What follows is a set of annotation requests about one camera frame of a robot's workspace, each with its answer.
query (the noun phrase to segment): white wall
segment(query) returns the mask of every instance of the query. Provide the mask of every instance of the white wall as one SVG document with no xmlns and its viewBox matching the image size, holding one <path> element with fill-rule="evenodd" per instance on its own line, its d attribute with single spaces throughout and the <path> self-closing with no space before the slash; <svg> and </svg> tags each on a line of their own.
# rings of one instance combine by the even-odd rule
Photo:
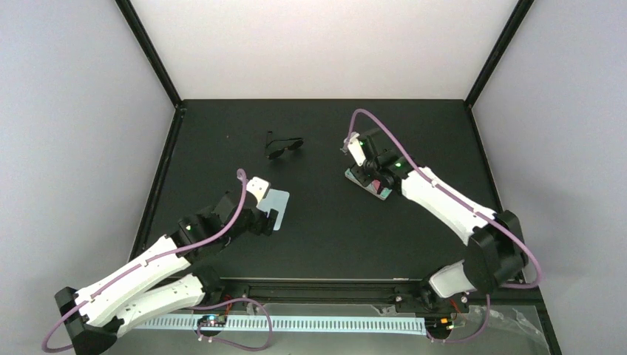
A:
<svg viewBox="0 0 627 355">
<path fill-rule="evenodd" d="M 0 48 L 0 354 L 40 354 L 128 258 L 174 109 L 114 1 L 3 1 Z"/>
<path fill-rule="evenodd" d="M 536 1 L 475 106 L 565 354 L 623 354 L 627 3 Z"/>
<path fill-rule="evenodd" d="M 466 98 L 516 0 L 134 0 L 183 98 Z"/>
</svg>

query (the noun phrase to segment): black sunglasses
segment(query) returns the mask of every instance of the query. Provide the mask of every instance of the black sunglasses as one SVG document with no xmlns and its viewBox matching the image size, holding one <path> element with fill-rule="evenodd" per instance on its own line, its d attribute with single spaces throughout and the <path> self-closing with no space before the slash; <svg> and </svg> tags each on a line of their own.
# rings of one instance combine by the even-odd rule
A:
<svg viewBox="0 0 627 355">
<path fill-rule="evenodd" d="M 270 160 L 277 159 L 285 150 L 296 150 L 304 143 L 301 137 L 271 140 L 271 136 L 272 131 L 265 135 L 265 157 Z"/>
</svg>

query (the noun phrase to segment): robotic arm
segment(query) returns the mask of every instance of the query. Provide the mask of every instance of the robotic arm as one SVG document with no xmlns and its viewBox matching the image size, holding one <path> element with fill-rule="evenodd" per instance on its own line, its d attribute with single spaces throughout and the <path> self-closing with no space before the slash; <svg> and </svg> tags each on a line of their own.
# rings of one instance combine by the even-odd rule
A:
<svg viewBox="0 0 627 355">
<path fill-rule="evenodd" d="M 247 231 L 270 235 L 278 211 L 270 209 L 266 213 L 257 208 L 269 187 L 267 181 L 254 177 L 246 184 L 248 194 L 243 197 L 246 201 L 236 220 L 233 218 L 239 197 L 226 194 L 215 207 L 181 219 L 175 233 L 163 235 L 113 274 L 78 290 L 69 287 L 60 290 L 55 300 L 61 315 L 78 307 L 64 322 L 75 352 L 102 354 L 118 337 L 150 318 L 201 303 L 218 303 L 223 287 L 220 278 L 207 268 L 202 273 L 187 274 L 178 281 L 148 290 L 166 277 L 216 254 Z M 223 235 L 195 247 L 229 223 L 231 228 Z"/>
<path fill-rule="evenodd" d="M 513 213 L 496 213 L 471 201 L 426 166 L 414 169 L 381 129 L 363 135 L 352 132 L 345 147 L 355 160 L 346 171 L 350 180 L 381 199 L 394 191 L 418 203 L 451 228 L 466 246 L 463 260 L 434 271 L 421 285 L 416 297 L 426 309 L 437 308 L 461 292 L 490 294 L 527 264 L 521 248 L 487 220 L 522 239 Z"/>
</svg>

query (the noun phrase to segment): white ruler strip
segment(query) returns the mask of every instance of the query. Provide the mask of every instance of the white ruler strip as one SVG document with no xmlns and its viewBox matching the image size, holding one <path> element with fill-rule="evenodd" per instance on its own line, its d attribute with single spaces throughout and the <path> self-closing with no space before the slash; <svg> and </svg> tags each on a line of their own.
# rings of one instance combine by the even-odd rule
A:
<svg viewBox="0 0 627 355">
<path fill-rule="evenodd" d="M 204 314 L 166 314 L 135 329 L 196 330 Z M 427 335 L 424 318 L 401 317 L 300 317 L 271 316 L 273 331 L 317 333 L 390 333 Z M 224 326 L 202 327 L 204 331 L 267 331 L 265 316 L 227 316 Z"/>
</svg>

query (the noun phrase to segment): black table surface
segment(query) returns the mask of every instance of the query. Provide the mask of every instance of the black table surface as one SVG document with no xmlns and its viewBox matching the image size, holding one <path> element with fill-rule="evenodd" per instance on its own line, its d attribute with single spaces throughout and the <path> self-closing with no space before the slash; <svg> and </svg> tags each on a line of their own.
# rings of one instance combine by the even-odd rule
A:
<svg viewBox="0 0 627 355">
<path fill-rule="evenodd" d="M 190 100 L 145 246 L 225 191 L 239 194 L 236 170 L 290 193 L 282 227 L 246 234 L 210 263 L 224 278 L 419 279 L 464 255 L 458 237 L 419 205 L 393 194 L 380 201 L 344 177 L 340 152 L 352 112 L 371 111 L 416 162 L 484 206 L 497 200 L 472 117 L 461 100 Z M 374 127 L 358 116 L 356 131 Z M 305 144 L 276 160 L 265 135 Z"/>
</svg>

